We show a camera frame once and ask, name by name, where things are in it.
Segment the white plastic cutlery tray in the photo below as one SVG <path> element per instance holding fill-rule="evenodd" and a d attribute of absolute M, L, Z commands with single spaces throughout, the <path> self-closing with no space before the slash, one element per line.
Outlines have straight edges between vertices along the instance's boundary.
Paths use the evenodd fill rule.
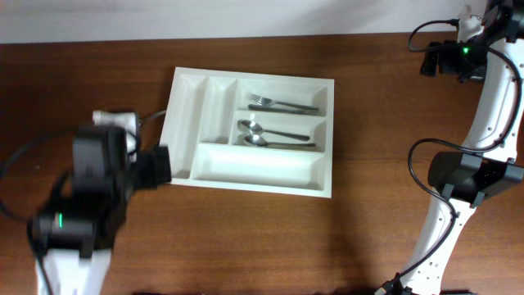
<path fill-rule="evenodd" d="M 330 198 L 334 98 L 332 79 L 176 68 L 172 184 Z"/>

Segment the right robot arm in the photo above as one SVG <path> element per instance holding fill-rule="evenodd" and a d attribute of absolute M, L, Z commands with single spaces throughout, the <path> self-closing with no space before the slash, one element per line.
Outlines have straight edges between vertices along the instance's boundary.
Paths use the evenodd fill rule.
<path fill-rule="evenodd" d="M 378 294 L 439 294 L 464 225 L 484 201 L 523 180 L 515 163 L 523 115 L 523 3 L 489 1 L 483 16 L 465 7 L 446 23 L 456 28 L 456 40 L 410 44 L 409 51 L 423 54 L 423 75 L 482 81 L 481 98 L 463 143 L 427 138 L 413 144 L 448 149 L 432 159 L 426 183 L 414 180 L 431 195 L 427 217 L 408 265 Z"/>

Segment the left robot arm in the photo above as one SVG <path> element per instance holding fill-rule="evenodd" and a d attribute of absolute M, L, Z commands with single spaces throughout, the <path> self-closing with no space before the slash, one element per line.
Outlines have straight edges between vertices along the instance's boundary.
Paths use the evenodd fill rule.
<path fill-rule="evenodd" d="M 129 135 L 115 126 L 76 132 L 72 170 L 27 226 L 39 293 L 99 294 L 129 200 L 171 180 L 169 149 L 129 150 Z"/>

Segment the small teaspoon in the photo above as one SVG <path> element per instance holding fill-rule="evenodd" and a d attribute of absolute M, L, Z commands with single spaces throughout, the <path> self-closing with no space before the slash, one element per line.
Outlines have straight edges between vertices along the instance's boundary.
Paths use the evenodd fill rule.
<path fill-rule="evenodd" d="M 149 120 L 154 120 L 156 118 L 159 118 L 161 116 L 164 116 L 166 113 L 166 110 L 163 110 L 163 111 L 157 111 L 155 113 L 152 113 L 150 115 L 147 115 L 147 116 L 144 116 L 140 119 L 140 124 L 144 124 L 146 121 L 149 121 Z"/>

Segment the large metal spoon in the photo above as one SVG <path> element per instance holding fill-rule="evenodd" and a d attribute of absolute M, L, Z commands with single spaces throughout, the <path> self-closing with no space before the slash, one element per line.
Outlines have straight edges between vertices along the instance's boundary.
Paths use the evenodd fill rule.
<path fill-rule="evenodd" d="M 246 145 L 261 147 L 261 148 L 296 148 L 296 149 L 315 149 L 315 143 L 278 143 L 268 142 L 264 138 L 258 135 L 247 135 L 243 138 L 243 142 Z"/>
<path fill-rule="evenodd" d="M 269 133 L 269 134 L 276 134 L 276 135 L 287 137 L 287 138 L 293 138 L 293 139 L 303 141 L 303 142 L 307 142 L 310 140 L 310 136 L 308 135 L 290 134 L 290 133 L 274 131 L 270 129 L 264 129 L 260 124 L 254 122 L 253 120 L 239 120 L 237 122 L 237 127 L 240 131 L 245 132 L 247 134 L 261 136 L 263 133 Z"/>

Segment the metal fork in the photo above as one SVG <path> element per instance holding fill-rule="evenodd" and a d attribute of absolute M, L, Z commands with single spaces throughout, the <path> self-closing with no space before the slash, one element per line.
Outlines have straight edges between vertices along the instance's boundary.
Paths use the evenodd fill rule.
<path fill-rule="evenodd" d="M 262 107 L 271 107 L 273 105 L 283 105 L 283 106 L 286 106 L 286 107 L 294 107 L 296 109 L 301 109 L 301 110 L 319 111 L 319 109 L 317 107 L 310 107 L 310 106 L 306 106 L 306 105 L 300 105 L 300 104 L 289 103 L 289 102 L 281 102 L 281 101 L 278 101 L 278 100 L 275 100 L 275 99 L 262 97 L 262 96 L 259 96 L 259 95 L 256 95 L 256 94 L 252 94 L 251 95 L 251 101 L 254 102 L 257 105 L 262 106 Z"/>
<path fill-rule="evenodd" d="M 292 110 L 292 109 L 284 109 L 284 108 L 274 108 L 274 107 L 263 107 L 255 104 L 249 104 L 248 109 L 251 111 L 267 111 L 267 112 L 275 112 L 275 113 L 287 113 L 287 114 L 296 114 L 296 115 L 311 115 L 316 116 L 318 115 L 318 111 L 315 110 Z"/>

